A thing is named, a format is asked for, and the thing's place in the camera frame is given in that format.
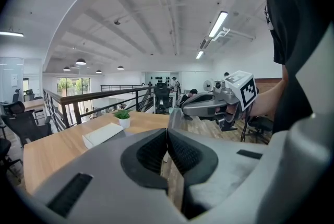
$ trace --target wooden table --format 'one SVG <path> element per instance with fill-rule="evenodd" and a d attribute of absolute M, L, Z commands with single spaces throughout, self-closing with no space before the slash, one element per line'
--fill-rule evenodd
<path fill-rule="evenodd" d="M 25 111 L 43 110 L 44 117 L 46 118 L 44 99 L 25 101 L 23 104 L 25 105 Z"/>
<path fill-rule="evenodd" d="M 156 128 L 167 128 L 168 126 L 168 115 L 141 112 L 131 112 L 130 114 L 131 125 L 126 131 L 133 134 Z M 118 124 L 118 119 L 113 114 L 108 113 L 26 144 L 23 151 L 23 171 L 27 191 L 33 193 L 51 174 L 87 151 L 82 135 L 111 122 Z"/>

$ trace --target white ceiling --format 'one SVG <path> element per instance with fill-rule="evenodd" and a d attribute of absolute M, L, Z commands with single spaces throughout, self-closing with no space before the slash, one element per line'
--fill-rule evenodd
<path fill-rule="evenodd" d="M 265 24 L 266 0 L 97 0 L 73 20 L 52 58 L 108 64 L 138 55 L 197 55 L 219 14 L 224 27 L 256 36 Z M 213 58 L 239 36 L 211 43 L 203 58 Z"/>

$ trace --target ceiling light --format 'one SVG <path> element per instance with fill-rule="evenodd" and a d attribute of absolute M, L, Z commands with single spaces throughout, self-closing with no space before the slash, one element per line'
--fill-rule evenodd
<path fill-rule="evenodd" d="M 76 61 L 76 64 L 78 64 L 78 65 L 86 65 L 86 61 L 84 59 L 80 58 L 80 59 L 78 59 Z"/>
<path fill-rule="evenodd" d="M 221 25 L 223 24 L 223 22 L 225 21 L 226 17 L 228 16 L 228 13 L 225 11 L 221 11 L 218 19 L 216 21 L 216 23 L 213 26 L 212 31 L 210 32 L 209 37 L 214 38 L 215 35 L 217 34 L 218 30 L 220 29 Z"/>
<path fill-rule="evenodd" d="M 10 31 L 0 31 L 0 34 L 2 34 L 3 36 L 23 37 L 22 33 L 16 33 Z"/>
<path fill-rule="evenodd" d="M 204 51 L 198 52 L 196 59 L 199 59 L 202 56 L 203 53 L 204 53 Z"/>

